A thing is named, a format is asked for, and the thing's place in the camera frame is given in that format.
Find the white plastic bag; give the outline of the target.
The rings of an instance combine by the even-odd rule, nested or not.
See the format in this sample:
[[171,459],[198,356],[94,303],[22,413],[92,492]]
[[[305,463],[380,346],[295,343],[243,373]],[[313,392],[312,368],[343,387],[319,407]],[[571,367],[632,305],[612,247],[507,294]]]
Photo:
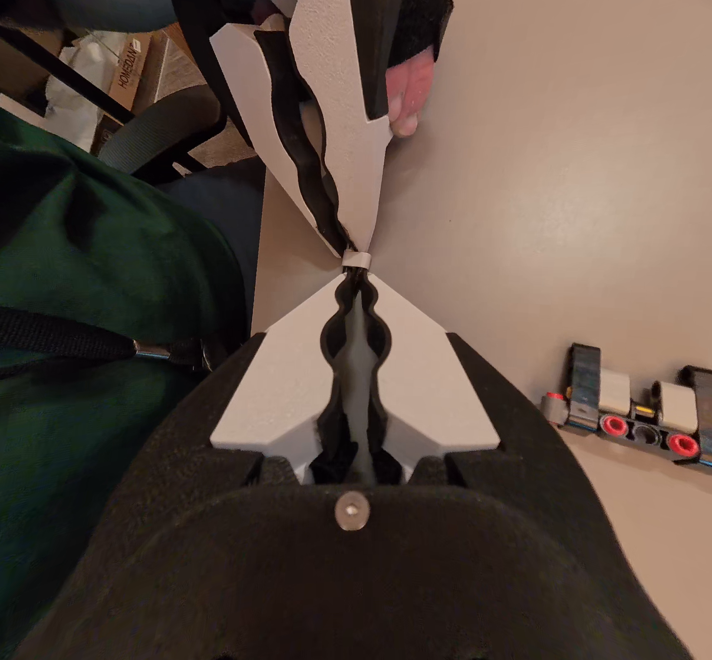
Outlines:
[[[59,58],[94,86],[108,92],[125,46],[127,33],[93,31],[62,49]],[[48,131],[86,152],[94,141],[100,109],[56,77],[46,85]]]

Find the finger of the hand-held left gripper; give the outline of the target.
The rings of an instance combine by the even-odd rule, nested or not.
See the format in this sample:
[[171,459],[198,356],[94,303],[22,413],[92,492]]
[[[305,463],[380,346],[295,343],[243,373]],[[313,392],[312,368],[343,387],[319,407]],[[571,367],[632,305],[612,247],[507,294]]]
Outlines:
[[327,247],[342,257],[347,237],[323,180],[320,154],[303,124],[306,90],[285,22],[226,24],[211,38],[253,149]]
[[297,0],[289,41],[321,113],[325,167],[338,195],[337,219],[355,248],[367,252],[392,131],[387,115],[367,116],[350,0]]

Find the person's office chair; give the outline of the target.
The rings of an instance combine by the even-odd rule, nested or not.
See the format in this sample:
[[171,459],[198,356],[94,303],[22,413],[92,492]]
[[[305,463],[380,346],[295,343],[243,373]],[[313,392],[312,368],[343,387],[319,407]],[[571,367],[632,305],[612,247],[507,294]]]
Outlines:
[[228,120],[209,86],[184,88],[135,115],[31,36],[2,27],[1,40],[120,124],[98,152],[103,163],[151,183],[165,182],[163,172],[174,163],[189,172],[206,169],[190,151],[221,133]]

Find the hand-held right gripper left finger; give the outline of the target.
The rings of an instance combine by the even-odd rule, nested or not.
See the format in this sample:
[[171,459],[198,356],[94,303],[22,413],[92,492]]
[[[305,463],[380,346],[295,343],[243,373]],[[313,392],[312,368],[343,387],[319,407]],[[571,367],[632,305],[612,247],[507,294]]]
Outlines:
[[339,310],[335,293],[344,279],[337,275],[267,329],[211,434],[214,448],[281,456],[300,483],[313,481],[307,468],[322,451],[317,419],[333,386],[320,340]]

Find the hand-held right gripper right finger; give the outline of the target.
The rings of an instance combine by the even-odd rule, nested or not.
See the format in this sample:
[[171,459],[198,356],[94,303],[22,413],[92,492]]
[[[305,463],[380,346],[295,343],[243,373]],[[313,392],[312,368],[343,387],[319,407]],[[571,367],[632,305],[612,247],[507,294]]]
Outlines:
[[385,332],[375,371],[385,435],[378,447],[408,481],[425,457],[491,451],[500,436],[455,353],[447,331],[376,275],[365,276],[375,295],[369,312]]

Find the black lego subassembly red pins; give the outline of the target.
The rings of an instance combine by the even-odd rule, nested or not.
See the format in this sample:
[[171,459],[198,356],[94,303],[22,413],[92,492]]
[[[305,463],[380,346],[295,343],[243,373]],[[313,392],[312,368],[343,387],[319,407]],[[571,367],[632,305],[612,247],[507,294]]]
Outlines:
[[630,377],[603,367],[600,348],[574,343],[563,383],[540,401],[550,425],[711,474],[711,369],[687,365],[636,400]]

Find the brown cardboard box black print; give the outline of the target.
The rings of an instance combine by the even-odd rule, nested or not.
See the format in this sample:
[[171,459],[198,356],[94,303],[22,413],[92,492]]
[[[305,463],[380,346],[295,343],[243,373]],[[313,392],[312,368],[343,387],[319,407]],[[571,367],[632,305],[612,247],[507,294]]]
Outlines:
[[115,64],[107,93],[125,110],[137,115],[154,103],[167,37],[163,32],[128,33],[114,50]]

